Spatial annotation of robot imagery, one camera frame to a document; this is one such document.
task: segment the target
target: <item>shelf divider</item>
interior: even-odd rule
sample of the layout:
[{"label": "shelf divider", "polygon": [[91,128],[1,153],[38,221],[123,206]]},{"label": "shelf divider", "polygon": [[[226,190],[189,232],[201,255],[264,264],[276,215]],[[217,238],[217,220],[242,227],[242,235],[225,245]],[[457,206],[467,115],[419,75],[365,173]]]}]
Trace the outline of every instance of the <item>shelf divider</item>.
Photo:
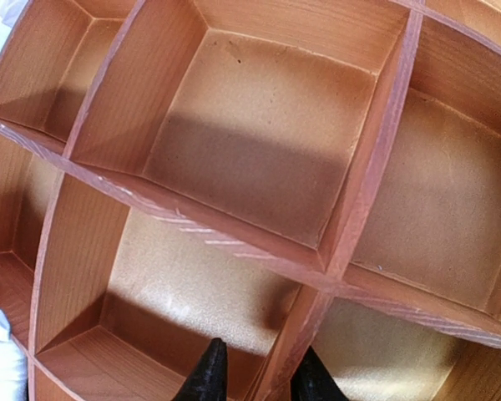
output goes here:
[{"label": "shelf divider", "polygon": [[311,346],[333,297],[304,286],[297,294],[284,326],[245,400],[275,400],[286,390],[293,373]]},{"label": "shelf divider", "polygon": [[329,261],[327,274],[336,279],[352,258],[377,196],[407,96],[422,21],[421,13],[410,12],[405,30],[384,65],[351,172],[324,235],[319,252]]}]

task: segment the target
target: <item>wooden storage unit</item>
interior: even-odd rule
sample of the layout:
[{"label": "wooden storage unit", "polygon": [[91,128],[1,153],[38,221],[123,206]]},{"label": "wooden storage unit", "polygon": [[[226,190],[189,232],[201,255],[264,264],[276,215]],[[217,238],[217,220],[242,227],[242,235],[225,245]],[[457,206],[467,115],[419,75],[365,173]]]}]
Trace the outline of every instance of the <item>wooden storage unit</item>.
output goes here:
[{"label": "wooden storage unit", "polygon": [[171,399],[219,336],[232,399],[289,399],[312,344],[353,399],[501,399],[468,368],[501,361],[501,40],[446,7],[30,1],[0,307],[31,397]]},{"label": "wooden storage unit", "polygon": [[33,269],[57,170],[0,136],[0,308],[26,348]]}]

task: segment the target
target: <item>cube shelf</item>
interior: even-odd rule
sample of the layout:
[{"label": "cube shelf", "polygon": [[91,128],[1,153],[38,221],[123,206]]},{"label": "cube shelf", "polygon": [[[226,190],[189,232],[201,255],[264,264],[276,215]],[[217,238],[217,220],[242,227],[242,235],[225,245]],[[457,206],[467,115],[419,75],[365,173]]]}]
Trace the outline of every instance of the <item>cube shelf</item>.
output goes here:
[{"label": "cube shelf", "polygon": [[130,0],[28,2],[0,59],[0,119],[66,142],[133,5]]},{"label": "cube shelf", "polygon": [[501,400],[501,0],[29,1],[0,308],[36,400],[170,400],[215,337],[234,400],[310,346],[353,400]]},{"label": "cube shelf", "polygon": [[57,170],[0,135],[0,308],[28,346],[33,269]]},{"label": "cube shelf", "polygon": [[[89,97],[72,160],[317,249],[407,22],[392,4],[319,4],[278,2],[271,29],[267,2],[145,2]],[[351,40],[362,28],[365,42]]]},{"label": "cube shelf", "polygon": [[501,322],[501,60],[429,19],[353,263]]}]

